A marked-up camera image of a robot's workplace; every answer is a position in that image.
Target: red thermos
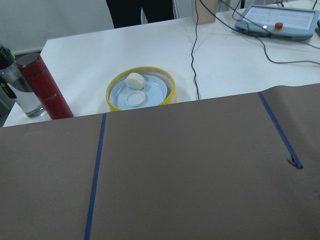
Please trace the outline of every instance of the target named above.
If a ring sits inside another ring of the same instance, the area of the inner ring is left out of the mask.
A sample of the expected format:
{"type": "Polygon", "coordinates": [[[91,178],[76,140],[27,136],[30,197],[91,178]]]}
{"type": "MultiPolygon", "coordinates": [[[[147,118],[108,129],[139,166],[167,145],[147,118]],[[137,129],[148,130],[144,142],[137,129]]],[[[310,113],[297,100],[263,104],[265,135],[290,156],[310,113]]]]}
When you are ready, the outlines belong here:
{"type": "Polygon", "coordinates": [[[16,65],[51,119],[74,116],[40,54],[24,55],[16,65]]]}

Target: white table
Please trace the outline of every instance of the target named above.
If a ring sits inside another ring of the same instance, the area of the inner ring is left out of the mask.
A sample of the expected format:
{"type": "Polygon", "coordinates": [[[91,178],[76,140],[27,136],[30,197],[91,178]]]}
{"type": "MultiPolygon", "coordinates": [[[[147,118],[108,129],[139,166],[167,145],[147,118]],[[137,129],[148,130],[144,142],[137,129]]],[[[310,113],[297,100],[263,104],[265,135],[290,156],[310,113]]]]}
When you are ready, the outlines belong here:
{"type": "MultiPolygon", "coordinates": [[[[314,0],[286,3],[311,9],[314,0]]],[[[232,11],[217,16],[234,26],[232,11]]],[[[319,29],[307,42],[320,46],[319,29]]],[[[118,74],[135,67],[154,66],[169,72],[176,83],[178,102],[196,100],[191,50],[195,24],[191,18],[50,39],[41,56],[74,116],[109,112],[105,93],[118,74]]],[[[267,39],[267,52],[275,61],[320,62],[320,50],[299,42],[267,39]]],[[[285,85],[320,83],[320,66],[311,63],[274,64],[262,44],[215,23],[198,26],[194,67],[201,99],[218,98],[285,85]]],[[[47,113],[27,117],[17,104],[4,127],[50,120],[47,113]]]]}

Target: water bottle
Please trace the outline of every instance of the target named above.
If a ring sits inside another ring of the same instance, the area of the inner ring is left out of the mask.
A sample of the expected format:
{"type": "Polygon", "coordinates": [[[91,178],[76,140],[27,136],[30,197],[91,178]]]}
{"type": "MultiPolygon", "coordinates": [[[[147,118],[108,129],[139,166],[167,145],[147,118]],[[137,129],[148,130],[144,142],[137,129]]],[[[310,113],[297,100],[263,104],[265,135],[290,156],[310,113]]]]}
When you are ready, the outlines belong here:
{"type": "Polygon", "coordinates": [[[9,98],[12,98],[28,117],[40,115],[45,109],[28,85],[16,66],[9,49],[0,44],[0,77],[2,89],[9,98]]]}

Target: black pants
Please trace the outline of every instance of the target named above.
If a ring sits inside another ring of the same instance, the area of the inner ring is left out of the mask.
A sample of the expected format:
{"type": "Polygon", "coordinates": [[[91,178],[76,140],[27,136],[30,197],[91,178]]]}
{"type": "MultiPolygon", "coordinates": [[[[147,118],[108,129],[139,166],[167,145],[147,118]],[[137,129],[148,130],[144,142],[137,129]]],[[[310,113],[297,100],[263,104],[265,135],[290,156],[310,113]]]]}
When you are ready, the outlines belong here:
{"type": "Polygon", "coordinates": [[[172,0],[106,0],[114,28],[141,24],[141,8],[148,23],[174,19],[172,0]]]}

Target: red emergency stop button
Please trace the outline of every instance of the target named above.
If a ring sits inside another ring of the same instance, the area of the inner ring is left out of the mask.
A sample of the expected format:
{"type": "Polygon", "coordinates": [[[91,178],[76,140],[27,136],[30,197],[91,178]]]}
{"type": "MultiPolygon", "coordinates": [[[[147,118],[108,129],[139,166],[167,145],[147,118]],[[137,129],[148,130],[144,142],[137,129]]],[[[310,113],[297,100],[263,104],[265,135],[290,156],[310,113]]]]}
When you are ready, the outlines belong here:
{"type": "Polygon", "coordinates": [[[274,30],[275,31],[281,31],[284,29],[284,24],[282,22],[277,22],[275,25],[274,25],[274,30]]]}

